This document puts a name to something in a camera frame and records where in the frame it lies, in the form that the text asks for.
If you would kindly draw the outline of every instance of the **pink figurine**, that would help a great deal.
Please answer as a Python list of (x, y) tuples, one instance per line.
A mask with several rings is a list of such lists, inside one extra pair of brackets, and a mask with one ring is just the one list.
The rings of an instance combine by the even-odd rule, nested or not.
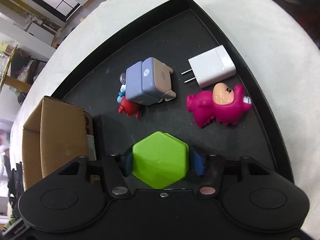
[(187, 110), (193, 112), (196, 124), (202, 128), (211, 119), (223, 125), (236, 125), (244, 111), (252, 108), (251, 99), (244, 96), (243, 85), (236, 85), (234, 90), (224, 83), (218, 83), (211, 91), (202, 91), (187, 96)]
[(131, 102), (125, 98), (125, 96), (121, 99), (120, 106), (118, 109), (119, 114), (125, 112), (127, 116), (131, 117), (133, 114), (135, 115), (136, 119), (139, 117), (139, 104)]

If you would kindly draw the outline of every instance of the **white tablecloth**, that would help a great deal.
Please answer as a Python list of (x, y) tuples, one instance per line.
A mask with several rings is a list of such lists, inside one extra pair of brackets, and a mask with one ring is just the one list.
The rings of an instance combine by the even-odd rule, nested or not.
[[(107, 0), (60, 45), (32, 86), (11, 133), (11, 163), (21, 161), (22, 127), (44, 95), (111, 35), (168, 0)], [(239, 51), (266, 96), (290, 156), (295, 183), (311, 206), (303, 229), (320, 238), (319, 50), (271, 0), (194, 0)]]

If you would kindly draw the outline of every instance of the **brown cardboard box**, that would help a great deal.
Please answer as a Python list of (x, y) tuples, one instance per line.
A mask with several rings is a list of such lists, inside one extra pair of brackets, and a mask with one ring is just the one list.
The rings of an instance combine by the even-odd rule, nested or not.
[(60, 100), (42, 98), (23, 126), (25, 189), (80, 155), (95, 159), (91, 115)]

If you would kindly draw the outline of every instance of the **purple toy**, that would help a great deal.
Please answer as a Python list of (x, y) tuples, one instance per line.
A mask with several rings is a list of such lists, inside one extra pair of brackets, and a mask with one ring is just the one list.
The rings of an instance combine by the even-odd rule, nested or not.
[(223, 125), (236, 125), (243, 112), (251, 108), (251, 100), (244, 96), (242, 85), (236, 85), (234, 90), (231, 90), (225, 84), (219, 83), (213, 92), (202, 91), (187, 96), (187, 110), (193, 112), (196, 124), (200, 128), (214, 118)]

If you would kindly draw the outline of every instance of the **green hexagonal box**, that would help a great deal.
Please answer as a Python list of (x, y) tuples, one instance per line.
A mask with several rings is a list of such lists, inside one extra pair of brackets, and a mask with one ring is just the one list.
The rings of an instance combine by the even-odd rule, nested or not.
[(155, 189), (184, 178), (189, 146), (168, 133), (155, 132), (132, 147), (132, 173)]

